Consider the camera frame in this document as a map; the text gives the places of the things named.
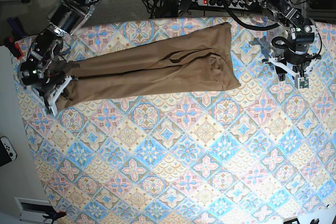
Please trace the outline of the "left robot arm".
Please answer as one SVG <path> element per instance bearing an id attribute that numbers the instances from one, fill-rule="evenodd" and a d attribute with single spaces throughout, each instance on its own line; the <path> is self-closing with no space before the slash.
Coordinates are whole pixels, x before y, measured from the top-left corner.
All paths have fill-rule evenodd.
<path id="1" fill-rule="evenodd" d="M 321 59 L 321 54 L 308 52 L 311 44 L 320 34 L 316 23 L 305 18 L 296 9 L 291 0 L 242 0 L 246 6 L 257 4 L 263 15 L 273 22 L 272 25 L 259 27 L 242 22 L 229 8 L 233 0 L 220 0 L 225 11 L 241 26 L 254 31 L 268 31 L 282 27 L 287 37 L 276 36 L 271 45 L 275 51 L 268 58 L 262 60 L 276 71 L 279 81 L 284 81 L 286 75 L 292 76 L 297 89 L 309 87 L 309 74 Z"/>

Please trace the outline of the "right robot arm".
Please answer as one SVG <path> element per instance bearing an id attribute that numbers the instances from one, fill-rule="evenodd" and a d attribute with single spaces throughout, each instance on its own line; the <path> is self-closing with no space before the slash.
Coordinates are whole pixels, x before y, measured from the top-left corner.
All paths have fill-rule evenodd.
<path id="1" fill-rule="evenodd" d="M 49 114 L 57 115 L 57 99 L 73 78 L 66 74 L 64 39 L 91 16 L 100 0 L 61 0 L 49 14 L 49 25 L 33 40 L 26 61 L 18 67 L 22 85 L 35 89 L 35 99 Z"/>

